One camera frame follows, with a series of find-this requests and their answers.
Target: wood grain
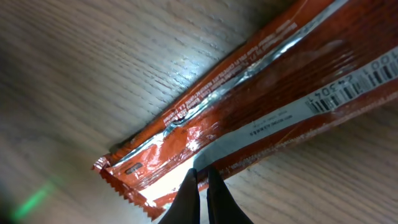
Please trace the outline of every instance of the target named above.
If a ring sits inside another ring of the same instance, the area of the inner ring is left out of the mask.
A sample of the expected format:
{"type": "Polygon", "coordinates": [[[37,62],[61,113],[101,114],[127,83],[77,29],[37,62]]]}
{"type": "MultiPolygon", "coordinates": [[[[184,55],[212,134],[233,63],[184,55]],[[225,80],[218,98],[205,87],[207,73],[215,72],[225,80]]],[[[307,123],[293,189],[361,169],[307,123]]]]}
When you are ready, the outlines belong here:
{"type": "MultiPolygon", "coordinates": [[[[90,171],[291,0],[3,0],[0,208],[149,223],[90,171]]],[[[398,223],[398,103],[226,182],[255,223],[398,223]]],[[[201,193],[202,223],[206,219],[201,193]]]]}

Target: wooden surface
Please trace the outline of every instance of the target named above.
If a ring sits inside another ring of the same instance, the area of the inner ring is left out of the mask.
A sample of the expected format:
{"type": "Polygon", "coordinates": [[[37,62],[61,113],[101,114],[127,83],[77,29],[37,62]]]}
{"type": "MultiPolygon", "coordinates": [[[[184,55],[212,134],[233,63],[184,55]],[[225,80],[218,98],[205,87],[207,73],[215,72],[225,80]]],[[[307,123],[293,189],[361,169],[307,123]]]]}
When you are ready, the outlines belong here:
{"type": "MultiPolygon", "coordinates": [[[[92,163],[290,2],[2,0],[1,211],[22,223],[149,223],[92,163]]],[[[398,103],[226,182],[254,223],[398,223],[398,103]]]]}

